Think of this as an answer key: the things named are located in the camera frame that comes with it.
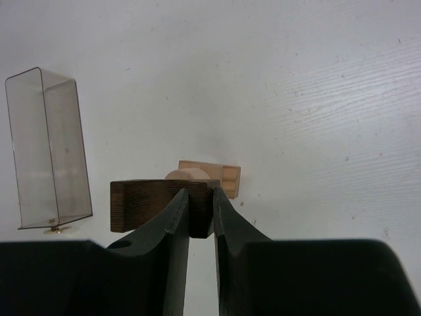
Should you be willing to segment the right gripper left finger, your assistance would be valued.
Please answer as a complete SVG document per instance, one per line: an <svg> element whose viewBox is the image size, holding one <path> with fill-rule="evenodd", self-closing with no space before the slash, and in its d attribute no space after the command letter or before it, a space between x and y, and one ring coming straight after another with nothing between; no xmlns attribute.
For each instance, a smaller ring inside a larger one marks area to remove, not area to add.
<svg viewBox="0 0 421 316"><path fill-rule="evenodd" d="M189 196L103 248L90 240L3 242L2 315L181 315Z"/></svg>

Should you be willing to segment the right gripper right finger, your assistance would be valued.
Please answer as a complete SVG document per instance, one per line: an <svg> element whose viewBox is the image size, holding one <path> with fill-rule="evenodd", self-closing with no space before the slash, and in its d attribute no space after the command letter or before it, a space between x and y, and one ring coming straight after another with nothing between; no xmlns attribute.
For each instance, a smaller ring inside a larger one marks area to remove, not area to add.
<svg viewBox="0 0 421 316"><path fill-rule="evenodd" d="M419 315L403 267L379 240L272 240L213 195L221 315Z"/></svg>

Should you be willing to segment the dark brown notched block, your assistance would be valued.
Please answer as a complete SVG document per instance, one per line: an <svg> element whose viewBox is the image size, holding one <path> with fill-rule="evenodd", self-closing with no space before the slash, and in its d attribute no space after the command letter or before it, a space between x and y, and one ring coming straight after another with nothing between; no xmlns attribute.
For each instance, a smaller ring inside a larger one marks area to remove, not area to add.
<svg viewBox="0 0 421 316"><path fill-rule="evenodd" d="M119 180L110 183L111 232L135 230L158 215L186 189L189 235L206 239L213 233L213 192L219 180Z"/></svg>

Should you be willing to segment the light wood notched block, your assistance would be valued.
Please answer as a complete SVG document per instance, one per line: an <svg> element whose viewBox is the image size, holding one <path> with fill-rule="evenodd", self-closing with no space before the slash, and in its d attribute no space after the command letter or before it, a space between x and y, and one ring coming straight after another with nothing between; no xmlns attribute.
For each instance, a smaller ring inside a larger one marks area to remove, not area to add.
<svg viewBox="0 0 421 316"><path fill-rule="evenodd" d="M178 168L201 169L207 173L211 179L220 181L220 185L229 199L236 199L239 195L239 183L241 178L240 166L199 161L179 161Z"/></svg>

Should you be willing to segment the light wood rounded block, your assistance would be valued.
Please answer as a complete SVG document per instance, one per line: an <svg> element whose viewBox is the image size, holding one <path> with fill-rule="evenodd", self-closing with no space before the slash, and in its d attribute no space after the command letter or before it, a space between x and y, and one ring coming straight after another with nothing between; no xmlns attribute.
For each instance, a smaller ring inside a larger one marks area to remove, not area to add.
<svg viewBox="0 0 421 316"><path fill-rule="evenodd" d="M210 180L211 177L207 172L200 168L186 168L186 169L177 169L169 172L165 180Z"/></svg>

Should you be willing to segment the clear plastic box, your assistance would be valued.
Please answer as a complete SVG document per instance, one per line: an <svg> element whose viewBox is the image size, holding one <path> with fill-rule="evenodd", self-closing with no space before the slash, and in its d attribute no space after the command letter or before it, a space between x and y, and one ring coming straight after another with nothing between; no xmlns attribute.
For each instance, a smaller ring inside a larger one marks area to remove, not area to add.
<svg viewBox="0 0 421 316"><path fill-rule="evenodd" d="M20 229L93 214L75 79L34 67L5 80Z"/></svg>

